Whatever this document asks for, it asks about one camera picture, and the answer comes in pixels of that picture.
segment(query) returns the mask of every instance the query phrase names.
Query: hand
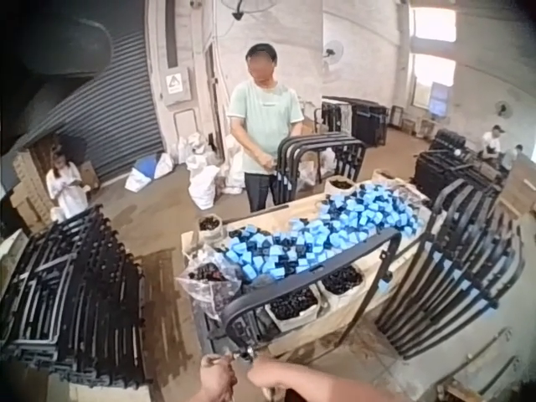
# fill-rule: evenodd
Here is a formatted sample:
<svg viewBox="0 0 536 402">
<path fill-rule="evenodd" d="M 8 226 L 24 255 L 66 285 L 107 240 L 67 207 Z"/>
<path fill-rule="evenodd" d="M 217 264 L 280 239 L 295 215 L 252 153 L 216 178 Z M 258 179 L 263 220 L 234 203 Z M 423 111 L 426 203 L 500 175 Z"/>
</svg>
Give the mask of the hand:
<svg viewBox="0 0 536 402">
<path fill-rule="evenodd" d="M 255 155 L 255 159 L 267 172 L 272 172 L 276 167 L 274 158 L 265 152 L 259 152 Z"/>
<path fill-rule="evenodd" d="M 281 370 L 287 363 L 281 363 L 271 358 L 258 357 L 248 372 L 248 379 L 259 388 L 287 388 L 282 379 Z"/>
<path fill-rule="evenodd" d="M 201 359 L 201 391 L 203 400 L 209 402 L 229 402 L 233 397 L 233 387 L 237 380 L 231 367 L 230 356 L 204 356 Z"/>
</svg>

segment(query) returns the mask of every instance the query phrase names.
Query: warning sign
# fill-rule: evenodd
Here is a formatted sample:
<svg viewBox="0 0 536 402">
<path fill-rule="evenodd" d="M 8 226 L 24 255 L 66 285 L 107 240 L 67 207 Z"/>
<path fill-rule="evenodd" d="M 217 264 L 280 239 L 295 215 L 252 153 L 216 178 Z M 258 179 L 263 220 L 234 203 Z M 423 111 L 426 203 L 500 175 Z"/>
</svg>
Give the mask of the warning sign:
<svg viewBox="0 0 536 402">
<path fill-rule="evenodd" d="M 180 74 L 171 74 L 166 77 L 167 92 L 169 95 L 183 91 L 183 77 Z"/>
</svg>

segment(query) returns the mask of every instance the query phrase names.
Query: person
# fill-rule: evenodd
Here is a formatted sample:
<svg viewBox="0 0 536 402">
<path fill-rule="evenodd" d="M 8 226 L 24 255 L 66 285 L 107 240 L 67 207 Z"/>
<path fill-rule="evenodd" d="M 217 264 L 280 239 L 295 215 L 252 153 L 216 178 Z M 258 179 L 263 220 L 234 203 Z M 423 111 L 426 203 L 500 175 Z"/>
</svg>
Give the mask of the person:
<svg viewBox="0 0 536 402">
<path fill-rule="evenodd" d="M 82 177 L 75 164 L 67 160 L 61 147 L 54 146 L 50 154 L 52 168 L 46 176 L 49 196 L 58 202 L 64 217 L 69 219 L 88 207 Z"/>
<path fill-rule="evenodd" d="M 201 365 L 201 389 L 189 402 L 229 402 L 237 384 L 231 357 L 219 359 L 208 367 Z M 247 374 L 259 388 L 292 390 L 306 402 L 394 402 L 401 400 L 374 386 L 316 371 L 293 363 L 257 358 Z"/>
<path fill-rule="evenodd" d="M 250 212 L 266 208 L 268 193 L 277 204 L 277 148 L 286 137 L 302 133 L 303 114 L 298 96 L 274 78 L 277 52 L 256 44 L 245 55 L 252 80 L 238 84 L 227 116 L 231 134 L 244 148 L 243 170 Z"/>
<path fill-rule="evenodd" d="M 520 152 L 523 152 L 523 145 L 518 144 L 514 149 L 508 149 L 502 156 L 501 165 L 499 167 L 502 175 L 507 176 L 512 170 L 513 163 L 518 158 Z"/>
<path fill-rule="evenodd" d="M 480 157 L 486 162 L 495 163 L 501 153 L 501 142 L 499 138 L 504 130 L 496 124 L 491 131 L 487 131 L 482 136 L 482 150 Z"/>
</svg>

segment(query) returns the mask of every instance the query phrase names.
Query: pile of blue caps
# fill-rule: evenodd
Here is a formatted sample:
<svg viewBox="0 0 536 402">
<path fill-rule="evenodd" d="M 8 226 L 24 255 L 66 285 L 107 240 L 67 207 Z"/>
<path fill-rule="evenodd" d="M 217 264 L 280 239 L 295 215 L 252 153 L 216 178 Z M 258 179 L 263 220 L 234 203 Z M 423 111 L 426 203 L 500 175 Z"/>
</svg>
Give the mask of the pile of blue caps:
<svg viewBox="0 0 536 402">
<path fill-rule="evenodd" d="M 365 241 L 384 228 L 415 235 L 421 223 L 414 210 L 392 190 L 362 184 L 351 195 L 328 195 L 314 220 L 293 219 L 286 233 L 254 225 L 229 232 L 220 250 L 241 266 L 246 281 L 267 274 L 275 280 L 300 273 Z"/>
</svg>

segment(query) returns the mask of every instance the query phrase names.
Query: mint green t-shirt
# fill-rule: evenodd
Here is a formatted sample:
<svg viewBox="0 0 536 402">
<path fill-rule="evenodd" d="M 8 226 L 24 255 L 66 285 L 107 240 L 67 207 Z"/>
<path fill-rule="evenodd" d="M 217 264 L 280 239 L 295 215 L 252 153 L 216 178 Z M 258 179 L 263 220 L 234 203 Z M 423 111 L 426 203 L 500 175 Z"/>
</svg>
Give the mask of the mint green t-shirt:
<svg viewBox="0 0 536 402">
<path fill-rule="evenodd" d="M 282 84 L 264 90 L 253 80 L 234 88 L 227 116 L 244 119 L 251 140 L 273 157 L 277 157 L 280 142 L 289 136 L 291 124 L 303 121 L 300 101 L 294 90 Z M 269 174 L 246 152 L 243 169 L 245 173 Z"/>
</svg>

